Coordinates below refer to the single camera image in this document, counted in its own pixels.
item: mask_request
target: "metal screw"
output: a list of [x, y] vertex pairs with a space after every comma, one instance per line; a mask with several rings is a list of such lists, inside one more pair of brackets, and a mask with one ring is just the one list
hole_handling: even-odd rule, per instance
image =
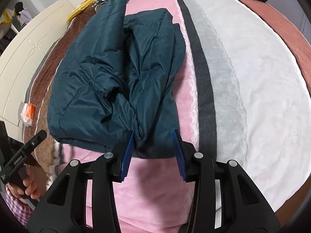
[[104, 157], [105, 158], [112, 158], [114, 156], [114, 154], [112, 152], [106, 152]]
[[238, 164], [237, 164], [237, 162], [236, 162], [235, 160], [230, 160], [230, 161], [229, 161], [229, 165], [235, 167], [235, 166], [237, 166]]
[[196, 152], [196, 153], [194, 154], [194, 157], [195, 157], [195, 158], [203, 158], [203, 154], [200, 153], [200, 152]]
[[76, 159], [71, 160], [70, 165], [71, 166], [77, 166], [79, 164], [79, 161], [77, 161]]

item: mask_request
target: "pink blanket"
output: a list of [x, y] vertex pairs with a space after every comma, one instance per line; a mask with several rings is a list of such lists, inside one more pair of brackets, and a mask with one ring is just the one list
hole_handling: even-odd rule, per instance
[[[198, 147], [198, 111], [195, 73], [189, 39], [181, 10], [176, 0], [130, 0], [126, 14], [144, 10], [167, 8], [173, 22], [179, 23], [186, 42], [186, 56], [174, 85], [180, 132], [184, 141]], [[101, 154], [63, 145], [64, 162], [79, 159], [82, 163], [96, 160]], [[132, 158], [125, 181], [114, 183], [114, 195], [122, 232], [178, 232], [187, 222], [194, 185], [183, 182], [175, 158]], [[87, 190], [87, 224], [91, 220], [91, 181]]]

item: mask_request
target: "yellow bag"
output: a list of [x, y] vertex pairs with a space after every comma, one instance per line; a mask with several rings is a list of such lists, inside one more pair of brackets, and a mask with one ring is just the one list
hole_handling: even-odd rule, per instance
[[13, 19], [10, 17], [10, 15], [7, 13], [7, 11], [4, 10], [4, 12], [1, 16], [0, 26], [5, 25], [7, 23], [11, 23], [12, 21], [13, 21]]
[[76, 8], [68, 17], [67, 22], [70, 22], [71, 20], [73, 20], [77, 15], [81, 14], [83, 11], [85, 11], [85, 9], [90, 6], [92, 3], [94, 2], [94, 0], [85, 0], [83, 3], [81, 3], [81, 5]]

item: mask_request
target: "orange package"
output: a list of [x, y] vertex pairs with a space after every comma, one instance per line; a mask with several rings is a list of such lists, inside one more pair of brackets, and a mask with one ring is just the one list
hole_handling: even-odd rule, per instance
[[18, 119], [27, 127], [32, 126], [36, 107], [33, 104], [21, 103], [18, 109]]

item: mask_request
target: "person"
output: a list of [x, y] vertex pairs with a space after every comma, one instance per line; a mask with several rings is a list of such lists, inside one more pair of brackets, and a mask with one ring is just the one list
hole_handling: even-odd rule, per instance
[[[25, 185], [26, 195], [30, 196], [32, 199], [39, 199], [41, 192], [38, 189], [38, 185], [34, 180], [34, 175], [28, 165], [26, 167], [27, 177], [23, 180]], [[24, 194], [23, 190], [18, 186], [8, 183], [6, 186], [6, 203], [9, 209], [12, 211], [13, 215], [17, 220], [26, 227], [27, 222], [32, 214], [32, 209], [26, 204], [26, 201], [21, 198]]]
[[22, 2], [18, 2], [15, 4], [14, 11], [21, 25], [28, 24], [32, 20], [32, 17], [29, 14], [29, 12], [26, 9], [24, 9]]

